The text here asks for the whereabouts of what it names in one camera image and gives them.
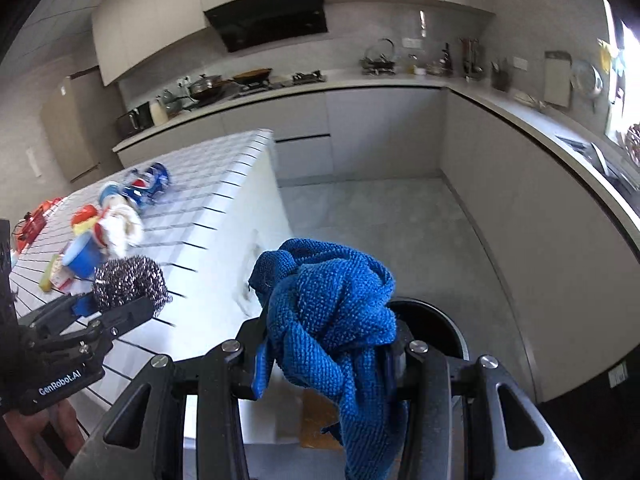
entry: gray tile floor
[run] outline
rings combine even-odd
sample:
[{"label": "gray tile floor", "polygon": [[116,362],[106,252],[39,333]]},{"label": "gray tile floor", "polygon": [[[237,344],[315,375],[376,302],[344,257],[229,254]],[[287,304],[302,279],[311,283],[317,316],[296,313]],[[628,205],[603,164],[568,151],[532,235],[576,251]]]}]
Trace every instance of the gray tile floor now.
[{"label": "gray tile floor", "polygon": [[531,374],[508,300],[476,232],[439,178],[280,189],[294,236],[354,247],[383,262],[396,296],[434,304],[471,358],[497,357],[530,396]]}]

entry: range hood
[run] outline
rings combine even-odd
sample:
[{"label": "range hood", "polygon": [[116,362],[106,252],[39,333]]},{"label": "range hood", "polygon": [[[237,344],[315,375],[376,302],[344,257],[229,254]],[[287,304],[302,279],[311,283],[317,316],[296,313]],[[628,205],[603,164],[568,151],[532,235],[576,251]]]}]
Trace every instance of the range hood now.
[{"label": "range hood", "polygon": [[229,52],[327,32],[324,0],[234,0],[205,15]]}]

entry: blue towel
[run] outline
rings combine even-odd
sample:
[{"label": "blue towel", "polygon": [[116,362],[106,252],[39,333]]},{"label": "blue towel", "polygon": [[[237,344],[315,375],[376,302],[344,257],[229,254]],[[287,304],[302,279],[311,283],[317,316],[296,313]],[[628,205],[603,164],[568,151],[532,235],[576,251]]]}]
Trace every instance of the blue towel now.
[{"label": "blue towel", "polygon": [[344,446],[346,478],[385,478],[406,429],[382,346],[396,338],[391,274],[354,249],[292,239],[261,254],[249,285],[268,306],[268,351],[285,377],[338,406],[340,427],[330,431]]}]

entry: white sticker on black surface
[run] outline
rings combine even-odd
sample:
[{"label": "white sticker on black surface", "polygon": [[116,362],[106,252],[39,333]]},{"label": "white sticker on black surface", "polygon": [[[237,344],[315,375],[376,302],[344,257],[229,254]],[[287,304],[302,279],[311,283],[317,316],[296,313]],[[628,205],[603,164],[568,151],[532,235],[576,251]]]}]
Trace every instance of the white sticker on black surface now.
[{"label": "white sticker on black surface", "polygon": [[609,386],[614,388],[629,378],[626,371],[626,361],[622,361],[618,366],[609,370]]}]

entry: bolt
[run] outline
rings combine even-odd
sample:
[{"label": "bolt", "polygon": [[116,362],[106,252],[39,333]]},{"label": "bolt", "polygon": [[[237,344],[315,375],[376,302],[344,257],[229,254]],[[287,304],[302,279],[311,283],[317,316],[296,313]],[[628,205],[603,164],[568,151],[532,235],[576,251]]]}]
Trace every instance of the bolt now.
[{"label": "bolt", "polygon": [[225,342],[222,343],[223,352],[237,352],[241,348],[242,348],[242,345],[235,339],[227,339]]},{"label": "bolt", "polygon": [[498,367],[498,359],[496,359],[492,355],[483,355],[480,357],[480,364],[484,368],[490,368],[491,370],[493,370],[494,368]]},{"label": "bolt", "polygon": [[415,354],[426,354],[429,351],[429,345],[424,341],[416,339],[409,343],[409,350]]},{"label": "bolt", "polygon": [[153,368],[164,368],[169,363],[169,356],[160,354],[151,358]]}]

